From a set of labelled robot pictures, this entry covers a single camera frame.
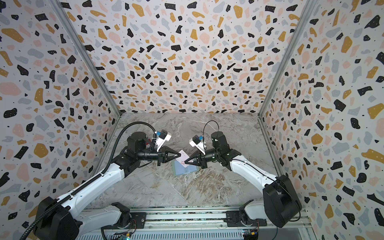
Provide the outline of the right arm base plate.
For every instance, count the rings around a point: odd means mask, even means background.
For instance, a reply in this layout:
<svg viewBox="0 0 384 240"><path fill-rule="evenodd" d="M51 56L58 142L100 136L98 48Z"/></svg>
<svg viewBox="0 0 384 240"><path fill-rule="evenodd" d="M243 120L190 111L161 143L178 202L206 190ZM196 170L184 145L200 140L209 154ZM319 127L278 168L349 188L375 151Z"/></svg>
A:
<svg viewBox="0 0 384 240"><path fill-rule="evenodd" d="M244 211L226 211L226 217L224 222L227 223L228 227L266 227L266 219L251 220L246 216Z"/></svg>

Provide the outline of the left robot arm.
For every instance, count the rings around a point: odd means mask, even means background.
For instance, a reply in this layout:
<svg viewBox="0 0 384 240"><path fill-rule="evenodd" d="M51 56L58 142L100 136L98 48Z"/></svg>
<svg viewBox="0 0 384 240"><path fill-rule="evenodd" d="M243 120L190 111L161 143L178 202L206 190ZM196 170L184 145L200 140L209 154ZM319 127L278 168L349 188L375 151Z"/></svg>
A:
<svg viewBox="0 0 384 240"><path fill-rule="evenodd" d="M153 143L144 132L133 133L107 170L102 170L65 195L41 201L35 225L32 226L33 234L40 240L75 240L80 235L106 226L119 229L133 227L136 220L130 209L121 203L112 203L90 213L85 213L84 209L109 187L132 174L142 161L154 161L161 165L181 156L164 145L171 138L168 132L155 132L154 136Z"/></svg>

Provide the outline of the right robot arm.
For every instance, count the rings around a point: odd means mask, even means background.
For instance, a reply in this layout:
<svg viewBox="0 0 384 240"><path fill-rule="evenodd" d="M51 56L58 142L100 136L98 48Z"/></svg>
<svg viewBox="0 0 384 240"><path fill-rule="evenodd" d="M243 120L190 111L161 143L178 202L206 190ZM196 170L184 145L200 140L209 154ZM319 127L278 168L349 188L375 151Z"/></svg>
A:
<svg viewBox="0 0 384 240"><path fill-rule="evenodd" d="M245 178L263 194L262 202L249 200L239 210L227 212L226 222L229 227L255 227L260 221L269 220L276 227L282 228L301 214L302 204L287 176L278 177L248 161L239 151L230 147L221 131L214 132L211 140L213 148L207 150L204 137L195 135L190 139L190 145L196 147L197 151L185 160L185 164L206 169L209 162L216 161Z"/></svg>

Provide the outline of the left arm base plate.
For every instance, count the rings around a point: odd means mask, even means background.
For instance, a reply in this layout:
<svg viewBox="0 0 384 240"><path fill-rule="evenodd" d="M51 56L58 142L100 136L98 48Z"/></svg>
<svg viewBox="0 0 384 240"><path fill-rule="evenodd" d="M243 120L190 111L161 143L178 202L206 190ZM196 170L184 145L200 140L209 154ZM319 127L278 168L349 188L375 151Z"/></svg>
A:
<svg viewBox="0 0 384 240"><path fill-rule="evenodd" d="M143 229L146 223L147 213L137 212L137 213L123 213L119 218L118 222L114 225L105 226L104 229L112 230L138 230Z"/></svg>

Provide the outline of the aluminium front rail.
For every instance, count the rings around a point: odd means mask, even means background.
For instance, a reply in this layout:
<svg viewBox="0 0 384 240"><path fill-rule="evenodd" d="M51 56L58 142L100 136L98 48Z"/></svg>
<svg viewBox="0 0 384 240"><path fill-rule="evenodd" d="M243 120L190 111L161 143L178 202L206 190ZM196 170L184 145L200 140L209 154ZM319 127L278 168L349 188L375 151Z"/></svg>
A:
<svg viewBox="0 0 384 240"><path fill-rule="evenodd" d="M228 227L224 222L226 211L237 211L233 207L185 207L185 208L133 208L129 213L147 213L146 223L143 229L128 230L136 233L140 231L204 231L204 230L250 230L250 229L273 229L277 227L266 217L266 227ZM83 210L74 219L81 223L79 234L96 231L105 226L114 225L118 222L123 212L115 206L104 209ZM116 232L127 232L112 229Z"/></svg>

